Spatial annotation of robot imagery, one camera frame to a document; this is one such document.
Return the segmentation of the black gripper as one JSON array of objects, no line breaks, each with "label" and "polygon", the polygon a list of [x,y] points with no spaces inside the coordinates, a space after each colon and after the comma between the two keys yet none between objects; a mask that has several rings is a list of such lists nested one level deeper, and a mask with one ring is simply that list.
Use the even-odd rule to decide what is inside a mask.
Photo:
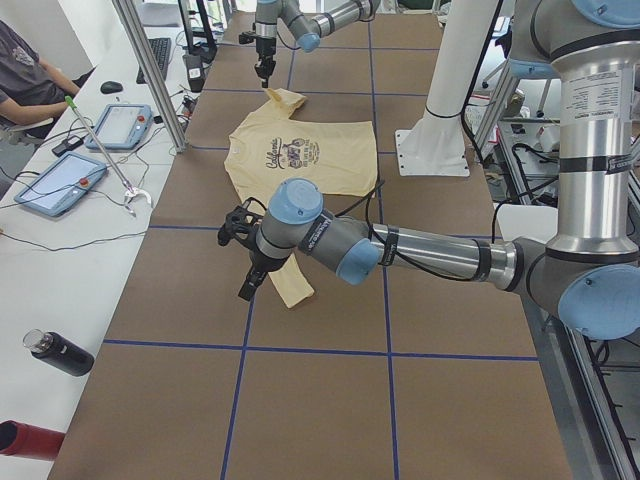
[{"label": "black gripper", "polygon": [[276,39],[274,37],[258,36],[256,38],[256,52],[258,54],[258,61],[255,65],[257,75],[260,79],[261,87],[268,88],[269,79],[275,67]]},{"label": "black gripper", "polygon": [[256,250],[250,252],[251,268],[238,292],[243,300],[252,300],[267,274],[280,269],[280,260]]}]

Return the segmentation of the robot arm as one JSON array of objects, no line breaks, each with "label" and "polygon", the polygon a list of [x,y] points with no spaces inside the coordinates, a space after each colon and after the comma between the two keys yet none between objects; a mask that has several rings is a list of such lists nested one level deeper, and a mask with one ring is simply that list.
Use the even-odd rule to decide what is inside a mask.
[{"label": "robot arm", "polygon": [[390,266],[489,282],[593,339],[638,329],[639,249],[628,237],[627,213],[639,5],[515,5],[509,69],[521,78],[557,78],[561,87],[557,227],[545,242],[497,242],[482,232],[490,200],[465,155],[461,115],[500,7],[454,3],[423,115],[401,133],[399,153],[381,167],[383,221],[329,211],[325,203],[335,190],[304,173],[258,177],[258,190],[248,193],[254,206],[223,224],[249,252],[243,299],[272,278],[305,300],[312,288],[297,262],[309,256],[352,285]]},{"label": "robot arm", "polygon": [[374,18],[380,1],[345,1],[328,12],[307,17],[300,9],[298,1],[258,1],[255,12],[254,30],[249,35],[256,42],[258,61],[254,67],[261,86],[267,88],[276,61],[278,21],[293,35],[296,45],[310,53],[320,45],[322,38],[332,35],[355,22],[370,21]]}]

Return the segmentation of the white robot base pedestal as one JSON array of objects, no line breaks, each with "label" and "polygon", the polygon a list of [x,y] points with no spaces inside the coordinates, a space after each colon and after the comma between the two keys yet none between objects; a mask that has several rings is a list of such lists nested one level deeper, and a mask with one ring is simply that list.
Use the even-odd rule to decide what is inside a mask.
[{"label": "white robot base pedestal", "polygon": [[412,129],[395,132],[402,176],[470,174],[462,127],[465,103],[501,5],[497,0],[451,2],[423,117]]}]

